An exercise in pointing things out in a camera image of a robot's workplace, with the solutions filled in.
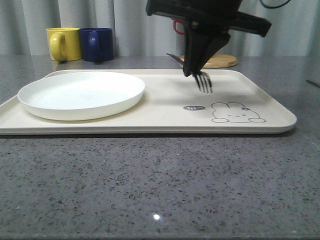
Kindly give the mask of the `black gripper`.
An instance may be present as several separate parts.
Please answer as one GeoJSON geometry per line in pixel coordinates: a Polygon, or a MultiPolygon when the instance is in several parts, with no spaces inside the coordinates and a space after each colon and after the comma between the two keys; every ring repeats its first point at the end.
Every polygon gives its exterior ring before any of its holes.
{"type": "Polygon", "coordinates": [[[205,34],[199,25],[229,28],[265,37],[271,23],[239,11],[241,0],[148,0],[146,14],[184,20],[183,74],[200,74],[208,60],[230,40],[228,32],[205,34]]]}

